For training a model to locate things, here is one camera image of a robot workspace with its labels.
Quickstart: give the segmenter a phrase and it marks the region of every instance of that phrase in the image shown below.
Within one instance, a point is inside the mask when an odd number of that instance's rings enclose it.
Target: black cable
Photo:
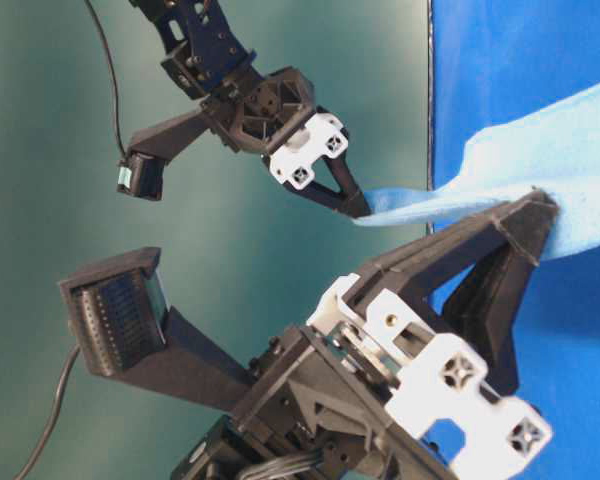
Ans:
[[[47,424],[44,427],[44,432],[40,436],[36,447],[31,452],[29,456],[29,460],[22,470],[13,477],[13,480],[22,480],[26,477],[33,466],[38,461],[42,450],[44,449],[53,429],[56,426],[56,422],[58,421],[58,416],[60,415],[60,409],[62,408],[62,400],[64,399],[64,392],[67,388],[67,380],[69,380],[69,374],[71,373],[71,369],[73,368],[74,363],[76,362],[76,358],[78,358],[78,354],[80,353],[80,347],[76,345],[69,353],[69,356],[64,362],[64,366],[62,367],[62,373],[60,374],[60,379],[58,380],[58,386],[56,387],[56,394],[53,398],[53,405],[51,407],[51,415],[49,415],[49,420],[47,420]]]
[[[122,144],[122,135],[120,134],[120,94],[118,93],[118,80],[116,79],[116,71],[113,67],[111,49],[109,48],[107,36],[105,35],[104,29],[102,28],[102,23],[100,23],[98,14],[93,8],[91,1],[84,0],[84,4],[86,5],[87,10],[89,10],[89,15],[91,15],[91,19],[93,20],[93,23],[95,24],[96,29],[98,30],[98,36],[100,37],[100,42],[102,43],[102,48],[104,49],[104,54],[107,60],[107,69],[109,70],[109,79],[111,80],[111,93],[113,96],[113,133],[116,138],[118,150],[120,151],[120,155],[122,156],[120,164],[124,165],[127,161],[127,152],[125,151],[124,145]]]

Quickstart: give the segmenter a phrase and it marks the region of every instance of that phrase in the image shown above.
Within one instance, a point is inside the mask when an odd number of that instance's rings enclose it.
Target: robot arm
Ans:
[[[92,373],[226,412],[173,480],[323,480],[349,470],[504,480],[552,436],[533,407],[501,394],[515,390],[511,323],[556,213],[536,191],[367,262],[248,370],[168,305],[156,248],[60,286]],[[435,314],[423,298],[473,263]],[[465,432],[449,463],[426,440],[440,419]]]
[[[333,114],[316,105],[313,85],[287,67],[262,76],[234,37],[217,0],[131,0],[162,39],[169,77],[200,108],[133,135],[120,169],[118,190],[160,200],[162,173],[175,156],[206,130],[234,152],[262,157],[269,173],[292,193],[350,217],[369,206],[347,168],[348,133]],[[315,180],[323,159],[340,187]]]

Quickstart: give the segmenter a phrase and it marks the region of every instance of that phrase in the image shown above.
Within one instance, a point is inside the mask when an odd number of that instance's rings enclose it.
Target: blue cloth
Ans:
[[[543,259],[600,246],[600,85],[466,144],[458,175],[433,192],[383,188],[365,193],[373,214],[358,225],[455,221],[532,188],[560,206]]]

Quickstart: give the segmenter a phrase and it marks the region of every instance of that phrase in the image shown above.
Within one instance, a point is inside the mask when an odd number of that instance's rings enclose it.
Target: teal wall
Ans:
[[[96,0],[122,89],[122,128],[192,108],[159,67],[158,37],[126,1]],[[225,0],[269,72],[292,64],[352,135],[365,188],[425,186],[425,0]],[[46,421],[74,341],[56,282],[83,263],[163,248],[170,301],[246,363],[303,322],[321,292],[424,228],[365,230],[287,194],[254,156],[206,135],[149,203],[115,193],[103,55],[80,0],[0,0],[0,479]],[[89,376],[80,359],[32,479],[167,479],[217,412]]]

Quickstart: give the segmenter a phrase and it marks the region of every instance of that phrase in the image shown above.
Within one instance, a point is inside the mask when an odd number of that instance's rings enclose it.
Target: white 3d-printed part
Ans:
[[[414,438],[437,420],[453,421],[465,445],[450,463],[460,480],[505,480],[520,473],[549,442],[551,427],[527,403],[480,393],[485,361],[460,337],[438,334],[397,374],[400,387],[385,406]]]
[[[316,177],[313,164],[323,155],[337,158],[349,146],[335,115],[316,113],[271,155],[269,172],[280,183],[302,190]]]
[[[312,327],[326,337],[343,320],[358,318],[356,313],[342,301],[342,295],[359,278],[360,276],[356,273],[350,273],[346,277],[338,277],[320,297],[315,312],[307,320],[307,326]]]
[[[449,419],[465,435],[465,445],[450,462],[460,480],[505,480],[524,468],[551,440],[547,422],[517,397],[491,404],[480,392],[486,362],[462,338],[435,334],[402,299],[384,289],[361,319],[342,300],[360,277],[338,278],[322,295],[307,325],[329,335],[340,323],[355,325],[363,344],[378,357],[389,355],[401,367],[400,386],[385,410],[409,435],[421,439],[438,420]],[[394,343],[410,324],[433,336],[415,357]]]

